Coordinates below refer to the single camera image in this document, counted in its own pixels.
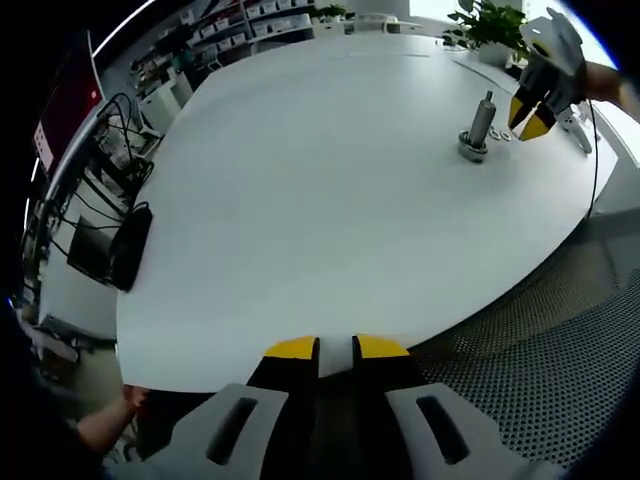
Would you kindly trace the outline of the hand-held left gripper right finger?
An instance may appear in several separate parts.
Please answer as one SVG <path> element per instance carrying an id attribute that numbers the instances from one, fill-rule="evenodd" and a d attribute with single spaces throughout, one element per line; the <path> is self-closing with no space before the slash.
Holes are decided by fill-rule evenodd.
<path id="1" fill-rule="evenodd" d="M 356 334 L 359 426 L 375 472 L 390 479 L 555 479 L 503 441 L 497 423 L 442 383 L 427 383 L 399 343 Z"/>

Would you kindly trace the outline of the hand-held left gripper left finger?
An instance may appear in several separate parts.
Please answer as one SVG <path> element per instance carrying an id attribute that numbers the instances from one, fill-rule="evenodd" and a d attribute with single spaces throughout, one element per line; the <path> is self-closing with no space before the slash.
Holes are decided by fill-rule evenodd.
<path id="1" fill-rule="evenodd" d="M 320 341 L 270 347 L 245 384 L 230 383 L 179 419 L 144 460 L 108 468 L 109 479 L 285 479 L 297 475 L 313 430 Z"/>

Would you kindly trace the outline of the person's right hand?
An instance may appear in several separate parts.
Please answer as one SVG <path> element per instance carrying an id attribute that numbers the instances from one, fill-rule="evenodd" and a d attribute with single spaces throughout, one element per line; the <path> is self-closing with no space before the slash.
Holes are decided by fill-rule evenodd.
<path id="1" fill-rule="evenodd" d="M 586 98 L 620 104 L 623 86 L 624 78 L 617 70 L 599 63 L 585 63 L 581 88 Z"/>

